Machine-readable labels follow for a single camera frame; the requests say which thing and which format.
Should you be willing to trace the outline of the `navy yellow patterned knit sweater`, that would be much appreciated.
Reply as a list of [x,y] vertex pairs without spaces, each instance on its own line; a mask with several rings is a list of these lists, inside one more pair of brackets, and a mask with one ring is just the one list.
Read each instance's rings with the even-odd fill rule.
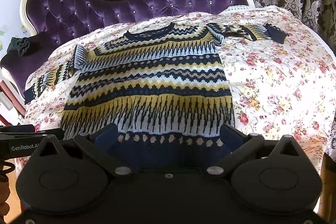
[[266,25],[166,27],[125,33],[93,50],[75,47],[65,64],[39,77],[24,97],[39,98],[73,75],[61,115],[64,137],[92,135],[107,125],[118,130],[109,150],[139,167],[202,163],[202,137],[235,126],[231,91],[217,48],[227,35],[282,44],[286,33]]

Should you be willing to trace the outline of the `floral bed cover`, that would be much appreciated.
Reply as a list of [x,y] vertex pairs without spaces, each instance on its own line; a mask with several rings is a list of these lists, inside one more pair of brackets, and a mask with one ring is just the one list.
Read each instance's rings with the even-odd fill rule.
[[191,12],[100,28],[49,53],[25,86],[29,88],[68,61],[78,44],[92,50],[126,32],[155,30],[170,23],[271,24],[284,31],[283,44],[226,36],[218,49],[233,98],[235,125],[243,133],[255,132],[266,139],[292,135],[314,167],[321,168],[335,114],[335,56],[314,31],[276,6],[226,10],[218,15]]

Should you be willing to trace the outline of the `dark green ruffled cloth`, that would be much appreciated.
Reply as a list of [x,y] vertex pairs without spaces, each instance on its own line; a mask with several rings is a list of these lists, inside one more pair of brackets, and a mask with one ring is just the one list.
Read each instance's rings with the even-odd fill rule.
[[30,43],[29,39],[24,38],[15,38],[12,37],[7,48],[7,54],[10,52],[16,52],[19,56],[28,55],[31,50],[32,44]]

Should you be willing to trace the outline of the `purple tufted chaise sofa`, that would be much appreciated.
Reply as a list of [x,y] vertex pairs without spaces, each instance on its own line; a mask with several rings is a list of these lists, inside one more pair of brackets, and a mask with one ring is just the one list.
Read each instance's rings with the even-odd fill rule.
[[119,23],[142,22],[190,12],[219,14],[254,0],[21,0],[21,23],[33,41],[33,51],[6,54],[1,66],[20,92],[26,80],[61,45],[90,32]]

